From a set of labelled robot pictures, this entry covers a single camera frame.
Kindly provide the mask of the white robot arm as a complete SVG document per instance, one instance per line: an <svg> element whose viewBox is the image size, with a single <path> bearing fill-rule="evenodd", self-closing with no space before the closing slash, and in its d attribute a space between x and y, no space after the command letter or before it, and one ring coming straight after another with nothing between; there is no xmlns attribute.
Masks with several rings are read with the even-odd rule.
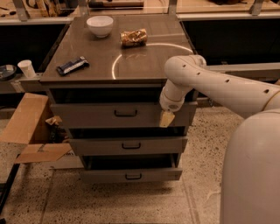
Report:
<svg viewBox="0 0 280 224"><path fill-rule="evenodd" d="M280 86L213 72L200 55L172 57L164 73L161 127L193 89L244 118L227 144L220 224L280 224Z"/></svg>

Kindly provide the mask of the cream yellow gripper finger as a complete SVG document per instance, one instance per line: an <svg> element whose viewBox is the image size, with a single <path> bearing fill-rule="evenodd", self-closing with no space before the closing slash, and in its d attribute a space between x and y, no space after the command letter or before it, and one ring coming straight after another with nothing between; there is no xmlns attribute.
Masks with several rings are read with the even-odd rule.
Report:
<svg viewBox="0 0 280 224"><path fill-rule="evenodd" d="M161 128L167 128L175 118L175 115L171 111L162 111L159 120L159 126Z"/></svg>

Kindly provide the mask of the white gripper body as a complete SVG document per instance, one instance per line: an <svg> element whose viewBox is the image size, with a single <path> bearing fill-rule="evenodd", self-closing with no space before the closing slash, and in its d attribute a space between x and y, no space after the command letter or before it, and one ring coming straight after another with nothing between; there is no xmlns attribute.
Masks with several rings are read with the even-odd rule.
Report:
<svg viewBox="0 0 280 224"><path fill-rule="evenodd" d="M159 97L159 103L163 111L177 112L181 109L186 94L192 90L191 87L176 85L168 80Z"/></svg>

